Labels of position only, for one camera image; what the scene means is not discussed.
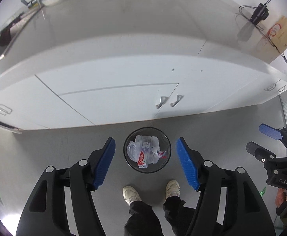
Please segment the Colgate toothpaste box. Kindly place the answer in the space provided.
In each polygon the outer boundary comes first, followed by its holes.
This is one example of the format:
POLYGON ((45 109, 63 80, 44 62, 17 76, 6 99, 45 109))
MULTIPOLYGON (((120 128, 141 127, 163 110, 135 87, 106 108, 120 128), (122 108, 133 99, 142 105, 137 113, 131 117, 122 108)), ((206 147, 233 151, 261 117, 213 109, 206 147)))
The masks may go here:
POLYGON ((146 163, 146 159, 147 159, 147 154, 145 152, 143 152, 143 151, 140 151, 139 158, 138 158, 138 161, 137 161, 138 167, 140 169, 148 167, 148 165, 146 163))

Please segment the black trash bin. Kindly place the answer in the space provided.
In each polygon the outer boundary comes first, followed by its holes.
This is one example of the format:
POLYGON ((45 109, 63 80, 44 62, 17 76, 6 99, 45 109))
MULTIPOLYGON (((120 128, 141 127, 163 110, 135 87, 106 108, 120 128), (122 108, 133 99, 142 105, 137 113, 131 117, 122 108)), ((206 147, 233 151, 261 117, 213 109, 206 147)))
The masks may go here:
POLYGON ((123 153, 127 164, 143 174, 163 169, 171 157, 171 143, 167 135, 155 127, 142 127, 133 131, 125 140, 123 153), (140 151, 147 154, 147 168, 140 169, 137 161, 140 151))

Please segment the right white shoe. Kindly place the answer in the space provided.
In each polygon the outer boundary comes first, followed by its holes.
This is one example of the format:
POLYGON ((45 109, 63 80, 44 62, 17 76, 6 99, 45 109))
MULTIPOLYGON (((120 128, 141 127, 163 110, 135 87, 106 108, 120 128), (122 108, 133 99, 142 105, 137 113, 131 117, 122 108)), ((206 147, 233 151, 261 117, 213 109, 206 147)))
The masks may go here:
POLYGON ((180 197, 180 185, 176 180, 171 180, 166 185, 165 198, 169 197, 180 197))

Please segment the white shoe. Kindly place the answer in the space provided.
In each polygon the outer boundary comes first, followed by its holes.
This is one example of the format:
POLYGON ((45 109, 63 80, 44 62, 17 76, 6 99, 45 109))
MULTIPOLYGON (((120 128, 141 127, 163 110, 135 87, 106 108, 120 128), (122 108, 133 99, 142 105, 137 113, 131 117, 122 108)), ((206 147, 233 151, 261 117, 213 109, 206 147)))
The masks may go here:
POLYGON ((125 186, 122 189, 123 193, 123 198, 125 202, 130 206, 131 203, 136 202, 136 201, 142 201, 142 199, 139 196, 138 191, 131 187, 131 186, 125 186))
POLYGON ((180 185, 176 180, 171 180, 166 185, 165 198, 169 197, 180 197, 180 185))

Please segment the left white shoe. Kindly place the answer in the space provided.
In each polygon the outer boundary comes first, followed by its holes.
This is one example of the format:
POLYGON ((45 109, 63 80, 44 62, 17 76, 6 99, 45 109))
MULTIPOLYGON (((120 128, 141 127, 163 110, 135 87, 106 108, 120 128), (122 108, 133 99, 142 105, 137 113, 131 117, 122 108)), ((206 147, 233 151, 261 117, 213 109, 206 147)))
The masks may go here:
POLYGON ((131 203, 136 202, 136 201, 142 201, 142 199, 139 196, 138 191, 131 187, 131 186, 125 186, 122 189, 123 193, 123 198, 125 202, 130 206, 131 203))

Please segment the white cabinet front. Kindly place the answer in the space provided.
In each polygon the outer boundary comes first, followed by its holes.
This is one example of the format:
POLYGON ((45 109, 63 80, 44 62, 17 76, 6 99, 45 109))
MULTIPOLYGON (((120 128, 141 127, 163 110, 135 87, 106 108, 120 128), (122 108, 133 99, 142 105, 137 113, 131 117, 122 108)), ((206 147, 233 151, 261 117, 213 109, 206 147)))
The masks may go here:
POLYGON ((15 132, 119 124, 262 104, 287 76, 239 50, 116 35, 0 62, 0 126, 15 132))

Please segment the brown paper bag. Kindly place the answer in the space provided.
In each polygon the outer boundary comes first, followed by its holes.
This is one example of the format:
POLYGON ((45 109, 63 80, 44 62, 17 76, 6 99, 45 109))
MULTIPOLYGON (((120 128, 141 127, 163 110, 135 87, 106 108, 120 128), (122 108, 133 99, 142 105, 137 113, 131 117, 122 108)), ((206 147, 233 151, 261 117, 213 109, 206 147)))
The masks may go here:
POLYGON ((283 53, 287 49, 287 17, 282 16, 270 29, 267 31, 270 41, 275 45, 275 48, 283 53))

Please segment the black charger device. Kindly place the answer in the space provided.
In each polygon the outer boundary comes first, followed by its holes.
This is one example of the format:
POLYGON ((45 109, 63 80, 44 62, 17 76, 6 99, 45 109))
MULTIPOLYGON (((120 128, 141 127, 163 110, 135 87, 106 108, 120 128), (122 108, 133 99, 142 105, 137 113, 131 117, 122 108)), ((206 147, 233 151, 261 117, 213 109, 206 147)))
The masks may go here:
POLYGON ((269 16, 269 10, 266 4, 260 3, 254 10, 249 21, 256 26, 259 22, 264 21, 269 16))

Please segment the steel sink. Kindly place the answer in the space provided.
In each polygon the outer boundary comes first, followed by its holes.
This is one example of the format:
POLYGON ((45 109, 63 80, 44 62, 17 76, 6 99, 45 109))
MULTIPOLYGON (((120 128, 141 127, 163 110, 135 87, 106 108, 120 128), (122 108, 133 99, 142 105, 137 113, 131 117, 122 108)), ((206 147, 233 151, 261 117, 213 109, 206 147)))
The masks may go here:
POLYGON ((40 10, 38 5, 20 10, 0 28, 0 60, 4 58, 28 21, 40 10))

